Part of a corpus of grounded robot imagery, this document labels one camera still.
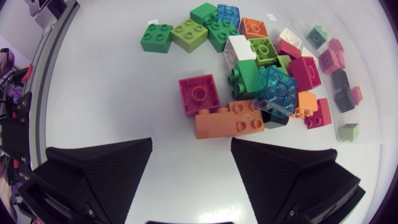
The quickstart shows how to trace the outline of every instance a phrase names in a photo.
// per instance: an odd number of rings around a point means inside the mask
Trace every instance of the lego duplo brick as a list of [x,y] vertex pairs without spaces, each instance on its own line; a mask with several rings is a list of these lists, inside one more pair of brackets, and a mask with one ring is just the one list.
[[208,26],[208,39],[217,53],[224,51],[226,40],[230,35],[239,35],[238,30],[230,21],[217,22]]
[[301,50],[285,40],[280,40],[275,49],[278,55],[289,55],[290,59],[292,60],[301,57]]
[[345,113],[355,108],[355,100],[350,89],[343,89],[336,93],[335,102],[338,109]]
[[359,124],[345,124],[338,129],[338,136],[341,141],[354,141],[359,135]]
[[305,38],[315,49],[319,49],[327,41],[328,34],[321,26],[315,25],[315,27]]
[[217,7],[207,2],[190,12],[190,19],[204,27],[215,23],[217,18]]
[[264,22],[245,17],[242,18],[239,33],[243,34],[247,39],[268,37]]
[[196,115],[202,109],[212,111],[221,106],[212,74],[179,80],[178,84],[187,116]]
[[207,29],[187,19],[172,29],[172,40],[188,53],[193,52],[207,39]]
[[218,108],[217,112],[200,110],[195,116],[197,139],[231,137],[237,135],[236,117],[228,108]]
[[307,125],[307,129],[319,128],[331,124],[328,99],[318,99],[317,105],[318,111],[314,112],[311,117],[305,117],[304,122]]
[[333,83],[333,87],[336,90],[341,90],[344,88],[349,88],[349,81],[347,74],[342,69],[337,69],[331,74],[331,81]]
[[236,6],[227,6],[225,4],[217,5],[218,18],[217,22],[230,21],[232,26],[237,29],[241,20],[239,15],[239,8]]
[[325,74],[331,74],[340,68],[340,63],[336,53],[329,48],[319,56],[319,64]]
[[228,77],[228,83],[233,86],[232,95],[237,100],[252,100],[256,97],[259,69],[254,60],[236,62]]
[[321,85],[317,66],[312,57],[299,57],[289,63],[289,73],[297,80],[297,92]]
[[264,131],[261,110],[254,107],[254,100],[231,101],[226,107],[235,114],[237,135]]
[[313,116],[318,111],[317,96],[306,91],[297,94],[297,107],[295,114],[290,115],[291,118],[304,118],[305,116]]
[[359,105],[359,103],[362,101],[362,92],[361,88],[359,86],[356,86],[354,88],[349,89],[351,94],[353,95],[355,105]]
[[278,54],[268,38],[249,39],[251,48],[256,53],[256,65],[268,66],[272,64]]
[[300,38],[298,38],[290,29],[285,28],[283,31],[279,34],[279,38],[282,40],[285,40],[286,42],[290,43],[296,48],[299,48],[302,41]]
[[172,44],[171,30],[172,26],[167,24],[150,24],[140,41],[142,48],[146,52],[169,52]]
[[227,38],[224,57],[229,69],[235,67],[236,62],[255,60],[256,53],[251,49],[250,42],[243,35],[231,35]]
[[257,85],[256,107],[264,111],[274,108],[274,115],[280,118],[295,112],[297,102],[295,78],[284,74],[273,65],[261,72]]
[[283,118],[280,118],[278,116],[275,116],[274,114],[276,113],[276,111],[273,111],[273,110],[275,110],[275,109],[273,108],[269,111],[261,110],[264,127],[266,129],[274,129],[274,128],[286,126],[286,124],[289,122],[289,117],[284,116]]

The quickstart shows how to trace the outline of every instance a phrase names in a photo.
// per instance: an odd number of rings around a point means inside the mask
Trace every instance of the lime green lego brick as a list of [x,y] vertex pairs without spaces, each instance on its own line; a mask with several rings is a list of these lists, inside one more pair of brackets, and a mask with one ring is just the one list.
[[278,56],[275,47],[268,38],[249,39],[252,50],[256,53],[257,66],[271,65]]
[[217,22],[207,27],[209,30],[208,38],[210,43],[216,49],[217,53],[223,52],[226,39],[230,35],[239,35],[238,30],[230,21]]
[[172,36],[170,34],[173,26],[162,24],[151,24],[145,31],[140,41],[142,48],[146,52],[169,52],[170,45],[172,44]]
[[172,40],[188,53],[193,52],[207,39],[207,29],[187,19],[172,29]]
[[359,135],[359,124],[345,124],[338,129],[340,140],[352,142]]
[[259,70],[264,70],[264,67],[257,68],[254,60],[236,62],[228,77],[228,83],[233,86],[232,96],[235,99],[255,99],[260,76]]
[[319,49],[328,40],[328,33],[323,31],[322,26],[315,25],[305,38],[315,49]]
[[204,27],[215,23],[217,18],[217,7],[207,2],[190,12],[190,19]]

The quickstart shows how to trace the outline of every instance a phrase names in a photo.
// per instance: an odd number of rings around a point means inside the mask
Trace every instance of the lego stud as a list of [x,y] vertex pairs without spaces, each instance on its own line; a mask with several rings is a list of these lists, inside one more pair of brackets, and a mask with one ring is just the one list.
[[144,34],[144,39],[149,40],[150,37],[151,37],[151,34],[150,34],[150,33]]
[[192,90],[191,96],[194,104],[202,105],[206,101],[206,89],[204,89],[202,86],[197,86]]
[[210,110],[209,109],[199,110],[198,114],[210,114]]
[[243,122],[243,121],[240,121],[240,122],[238,122],[238,123],[236,124],[236,129],[237,129],[239,132],[244,131],[244,130],[246,129],[246,127],[247,127],[247,125],[246,125],[246,123]]
[[255,119],[254,121],[251,122],[251,126],[252,126],[254,129],[259,129],[259,128],[261,128],[263,124],[264,124],[264,123],[263,123],[260,119]]
[[235,113],[242,113],[244,106],[241,103],[236,103],[233,109]]

